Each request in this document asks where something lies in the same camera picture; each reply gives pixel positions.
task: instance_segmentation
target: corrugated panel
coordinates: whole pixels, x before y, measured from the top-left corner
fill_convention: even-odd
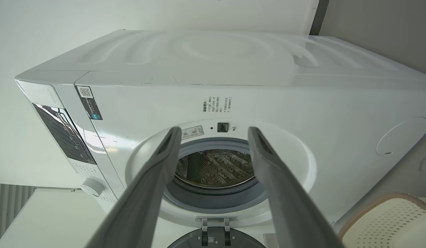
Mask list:
[[[0,185],[0,238],[34,193],[35,187]]]

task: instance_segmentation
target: qr code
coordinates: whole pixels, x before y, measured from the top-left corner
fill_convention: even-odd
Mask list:
[[[81,97],[93,98],[90,88],[87,86],[77,86]]]

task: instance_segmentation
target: gray rubber gasket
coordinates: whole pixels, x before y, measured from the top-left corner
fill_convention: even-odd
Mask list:
[[[249,154],[246,140],[203,138],[182,144],[179,158],[209,149],[231,149]],[[164,196],[177,206],[204,214],[241,211],[268,198],[263,185],[256,178],[225,189],[201,189],[174,179],[164,189]]]

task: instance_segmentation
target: white washing machine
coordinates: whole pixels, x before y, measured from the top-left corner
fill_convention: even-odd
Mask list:
[[[206,163],[213,150],[245,160],[248,127],[258,127],[328,223],[426,133],[426,75],[330,37],[118,30],[16,81],[107,211],[173,126],[180,162]],[[210,183],[177,175],[155,235],[180,237],[200,215],[273,233],[263,185],[251,173],[228,184],[230,172],[206,173]],[[210,187],[213,174],[223,185]]]

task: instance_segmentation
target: sticker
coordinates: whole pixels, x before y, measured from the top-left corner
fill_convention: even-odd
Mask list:
[[[201,135],[204,135],[202,126],[190,127],[181,131],[181,140],[186,140],[188,138],[193,138]]]
[[[80,96],[81,103],[83,104],[84,109],[89,115],[89,118],[93,120],[102,120],[103,117],[100,113],[100,110],[98,110],[97,103],[95,102],[90,87],[76,86],[76,89]]]
[[[202,103],[203,113],[230,113],[231,111],[231,97],[209,97]]]

